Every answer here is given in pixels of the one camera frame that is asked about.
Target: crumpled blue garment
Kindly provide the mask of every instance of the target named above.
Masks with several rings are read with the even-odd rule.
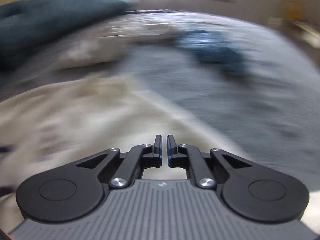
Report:
[[[202,62],[223,63],[221,69],[230,74],[246,74],[243,54],[221,32],[189,31],[177,39],[176,46],[191,51]]]

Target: gray ribbed plate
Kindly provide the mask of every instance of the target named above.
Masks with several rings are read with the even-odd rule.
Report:
[[[226,208],[215,191],[189,180],[136,180],[132,187],[110,192],[88,216],[65,224],[25,220],[14,240],[313,240],[298,220],[259,224]]]

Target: blue cloth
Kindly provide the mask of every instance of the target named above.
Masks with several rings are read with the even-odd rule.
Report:
[[[179,48],[191,51],[202,62],[223,63],[221,69],[234,75],[245,75],[243,55],[221,32],[194,30],[176,41]]]
[[[14,70],[44,44],[121,14],[136,0],[22,0],[0,6],[0,71]]]

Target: white logo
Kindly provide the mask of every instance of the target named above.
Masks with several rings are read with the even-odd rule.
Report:
[[[165,182],[161,182],[158,184],[160,187],[165,187],[167,184]]]

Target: gray wall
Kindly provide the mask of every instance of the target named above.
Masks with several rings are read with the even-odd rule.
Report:
[[[265,25],[269,17],[283,16],[286,0],[140,0],[139,9],[173,9],[239,18]]]

